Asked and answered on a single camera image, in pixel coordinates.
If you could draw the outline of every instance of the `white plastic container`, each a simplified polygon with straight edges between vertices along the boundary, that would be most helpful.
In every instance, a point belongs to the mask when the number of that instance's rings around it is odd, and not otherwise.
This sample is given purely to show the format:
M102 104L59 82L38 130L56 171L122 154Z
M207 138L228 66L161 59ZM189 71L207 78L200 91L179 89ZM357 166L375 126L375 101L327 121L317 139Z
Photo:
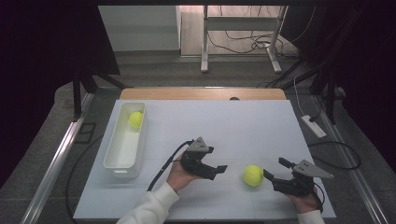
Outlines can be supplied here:
M130 115L140 111L143 115L140 129L129 123ZM124 103L111 137L104 166L119 178L134 178L140 173L140 165L145 147L148 115L144 103Z

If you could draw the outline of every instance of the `wall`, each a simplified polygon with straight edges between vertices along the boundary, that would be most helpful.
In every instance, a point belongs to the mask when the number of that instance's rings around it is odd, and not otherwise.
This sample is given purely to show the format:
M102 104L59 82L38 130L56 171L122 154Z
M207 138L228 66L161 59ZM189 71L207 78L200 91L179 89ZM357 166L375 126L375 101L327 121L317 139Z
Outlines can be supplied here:
M179 50L179 6L99 7L114 51Z

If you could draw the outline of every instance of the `tennis ball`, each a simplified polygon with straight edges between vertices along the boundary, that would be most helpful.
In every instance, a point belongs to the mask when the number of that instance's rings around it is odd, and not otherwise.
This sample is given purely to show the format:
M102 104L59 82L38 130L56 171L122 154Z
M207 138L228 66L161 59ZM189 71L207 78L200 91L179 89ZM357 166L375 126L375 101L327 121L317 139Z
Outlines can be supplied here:
M251 187L259 186L263 181L262 168L258 165L249 165L245 168L243 174L245 183Z
M129 116L129 123L132 125L132 127L139 129L140 126L142 125L142 119L143 119L142 112L135 111Z

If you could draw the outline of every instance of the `gray floor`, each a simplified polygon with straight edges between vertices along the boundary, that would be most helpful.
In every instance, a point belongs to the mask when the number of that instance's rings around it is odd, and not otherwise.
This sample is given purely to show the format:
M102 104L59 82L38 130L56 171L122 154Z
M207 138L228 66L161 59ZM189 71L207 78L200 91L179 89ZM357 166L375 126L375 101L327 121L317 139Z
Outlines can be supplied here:
M118 53L121 76L115 79L134 87L249 87L263 88L263 86L279 77L274 74L272 66L265 57L220 57L209 58L209 73L200 72L200 59L193 57L179 57L177 55L150 55ZM288 69L295 61L281 60L284 70ZM300 66L294 73L287 77L293 80L295 75L301 74L307 67ZM118 99L120 90L111 84L96 78L99 91L94 95L89 116L85 123L96 123L94 136L106 129L114 101ZM318 105L313 96L309 94L308 87L312 79L308 79L296 86L301 109L305 114L315 116ZM298 106L297 94L294 88L286 90L287 98L291 101L297 118L302 115ZM28 149L8 182L0 190L0 223L19 223L35 195L40 181L46 173L56 149L61 144L64 134L73 118L73 94L71 84L57 90L55 104L47 120L43 124L35 141ZM396 223L396 175L389 169L384 159L376 151L369 139L348 116L342 107L342 101L335 102L334 115L336 124L332 128L338 130L345 143L354 147L362 158L360 171L378 199L388 223ZM320 118L318 124L329 132L325 126L326 119ZM301 123L301 128L307 144L319 140ZM87 140L87 135L81 134L78 141ZM75 143L70 151L64 168L60 172L53 191L41 213L37 223L73 223L67 215L65 207L65 186L70 171L81 152L88 144ZM81 194L85 180L91 170L98 144L87 151L78 164L70 183L70 204L75 208ZM322 146L311 147L313 155L324 158L333 163L343 165L341 154L337 147ZM326 220L326 223L375 223L361 198L361 192L351 178L351 173L330 168L323 168L333 173L336 178L326 181L330 201L337 219ZM264 221L264 223L296 223L295 220Z

